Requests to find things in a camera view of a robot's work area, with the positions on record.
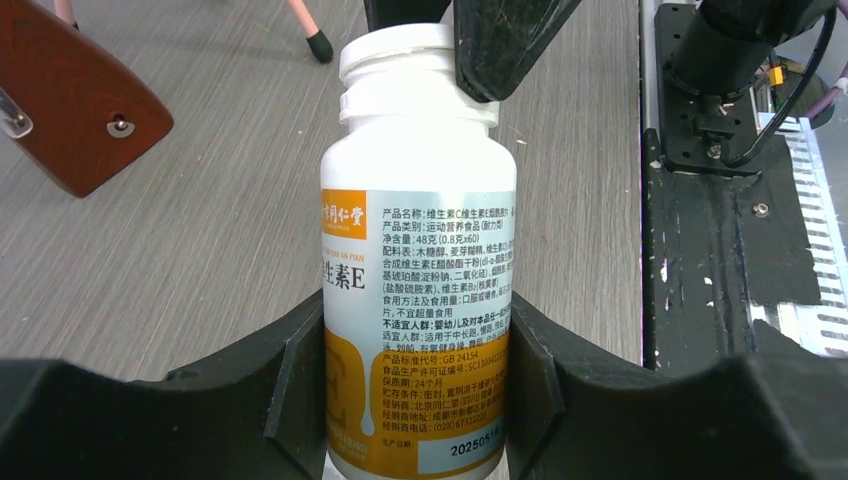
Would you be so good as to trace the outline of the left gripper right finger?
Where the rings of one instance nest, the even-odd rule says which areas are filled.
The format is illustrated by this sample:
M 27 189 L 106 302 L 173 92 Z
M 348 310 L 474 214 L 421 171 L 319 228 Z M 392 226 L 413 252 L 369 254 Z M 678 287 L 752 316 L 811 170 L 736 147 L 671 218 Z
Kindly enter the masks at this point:
M 764 322 L 770 344 L 672 378 L 512 300 L 506 456 L 514 479 L 843 479 L 847 362 Z

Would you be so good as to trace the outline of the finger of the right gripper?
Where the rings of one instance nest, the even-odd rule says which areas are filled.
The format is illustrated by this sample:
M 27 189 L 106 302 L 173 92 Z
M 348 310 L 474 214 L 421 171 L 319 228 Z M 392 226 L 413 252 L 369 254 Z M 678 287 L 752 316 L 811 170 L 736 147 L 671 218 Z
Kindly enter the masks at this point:
M 509 98 L 580 0 L 453 3 L 456 81 L 480 103 Z
M 451 0 L 364 0 L 368 31 L 405 24 L 439 23 Z

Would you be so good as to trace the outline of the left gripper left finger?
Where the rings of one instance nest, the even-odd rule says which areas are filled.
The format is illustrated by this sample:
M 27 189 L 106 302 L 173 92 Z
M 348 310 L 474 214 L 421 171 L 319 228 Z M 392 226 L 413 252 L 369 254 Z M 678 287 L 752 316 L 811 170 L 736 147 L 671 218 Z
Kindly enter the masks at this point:
M 160 381 L 1 363 L 5 479 L 318 479 L 322 296 Z

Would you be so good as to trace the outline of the white vitamin pill bottle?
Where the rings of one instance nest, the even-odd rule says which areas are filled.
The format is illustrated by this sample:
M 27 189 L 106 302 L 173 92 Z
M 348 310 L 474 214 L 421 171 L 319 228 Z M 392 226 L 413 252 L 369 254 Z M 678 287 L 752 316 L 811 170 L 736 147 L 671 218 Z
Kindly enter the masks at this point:
M 341 52 L 321 162 L 328 455 L 348 479 L 483 479 L 505 441 L 517 168 L 450 25 Z

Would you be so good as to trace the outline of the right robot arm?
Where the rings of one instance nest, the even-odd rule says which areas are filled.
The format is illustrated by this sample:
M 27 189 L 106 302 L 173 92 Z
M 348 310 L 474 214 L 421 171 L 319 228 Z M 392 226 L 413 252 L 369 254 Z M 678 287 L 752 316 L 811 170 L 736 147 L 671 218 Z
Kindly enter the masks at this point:
M 344 50 L 365 58 L 440 48 L 453 53 L 454 84 L 477 104 L 509 98 L 578 7 L 576 1 L 367 1 L 366 35 Z M 672 62 L 696 95 L 741 90 L 774 47 L 836 19 L 834 1 L 703 1 Z

